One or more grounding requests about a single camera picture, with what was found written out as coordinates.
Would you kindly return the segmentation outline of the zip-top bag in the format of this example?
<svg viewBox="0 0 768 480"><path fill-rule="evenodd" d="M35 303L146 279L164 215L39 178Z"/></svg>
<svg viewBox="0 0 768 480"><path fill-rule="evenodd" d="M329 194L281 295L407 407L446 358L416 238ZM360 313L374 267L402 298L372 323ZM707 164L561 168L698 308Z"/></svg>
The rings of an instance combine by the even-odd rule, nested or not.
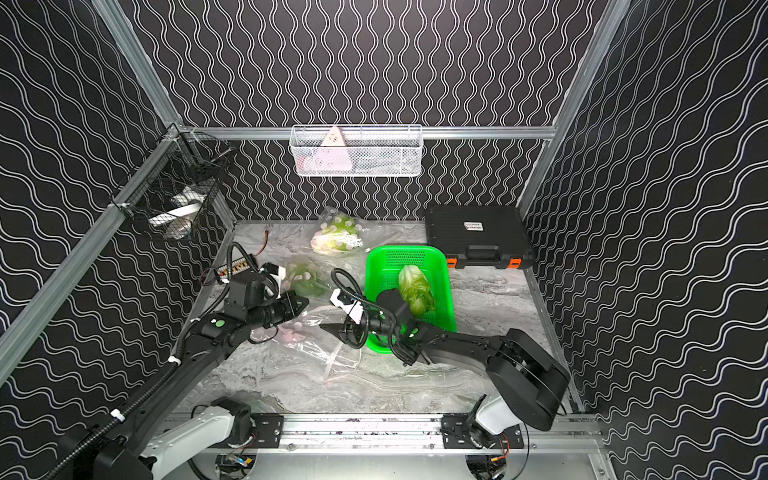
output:
<svg viewBox="0 0 768 480"><path fill-rule="evenodd" d="M342 320L341 311L331 306L311 307L297 319L278 326L276 342L298 352L322 373L322 383L339 381L355 373L362 350L354 349L322 329Z"/></svg>

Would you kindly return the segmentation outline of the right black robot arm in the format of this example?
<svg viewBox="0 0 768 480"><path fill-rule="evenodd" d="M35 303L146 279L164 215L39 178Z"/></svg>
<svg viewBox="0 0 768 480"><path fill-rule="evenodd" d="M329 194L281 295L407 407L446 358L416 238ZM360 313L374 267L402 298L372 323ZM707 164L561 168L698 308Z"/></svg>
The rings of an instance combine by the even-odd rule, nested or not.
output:
<svg viewBox="0 0 768 480"><path fill-rule="evenodd" d="M445 364L483 374L515 422L542 432L552 429L570 375L526 332L512 328L503 335L477 336L448 331L414 316L397 288L371 300L348 271L335 268L330 278L335 286L330 302L345 317L322 329L341 343L360 349L374 336L405 367Z"/></svg>

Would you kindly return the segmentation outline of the green plastic basket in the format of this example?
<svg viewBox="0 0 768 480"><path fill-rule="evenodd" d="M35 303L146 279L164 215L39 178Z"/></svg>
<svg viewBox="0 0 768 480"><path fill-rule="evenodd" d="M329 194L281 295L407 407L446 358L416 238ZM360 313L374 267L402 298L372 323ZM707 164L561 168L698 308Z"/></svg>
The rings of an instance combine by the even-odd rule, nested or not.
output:
<svg viewBox="0 0 768 480"><path fill-rule="evenodd" d="M445 255L426 245L385 245L366 260L365 295L375 301L396 289L413 316L446 331L457 330L450 274Z"/></svg>

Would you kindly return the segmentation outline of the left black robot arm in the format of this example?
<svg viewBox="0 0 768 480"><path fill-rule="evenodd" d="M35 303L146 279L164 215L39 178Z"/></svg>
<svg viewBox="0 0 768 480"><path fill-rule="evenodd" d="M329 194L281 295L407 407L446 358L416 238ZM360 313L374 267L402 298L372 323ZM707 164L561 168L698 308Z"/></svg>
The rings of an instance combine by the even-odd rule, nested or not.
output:
<svg viewBox="0 0 768 480"><path fill-rule="evenodd" d="M230 274L217 299L183 328L164 365L128 400L90 427L59 441L49 479L162 479L207 447L238 448L255 437L248 407L216 401L198 417L158 435L186 395L243 343L253 330L277 331L300 316L306 297L281 289L280 268L248 262Z"/></svg>

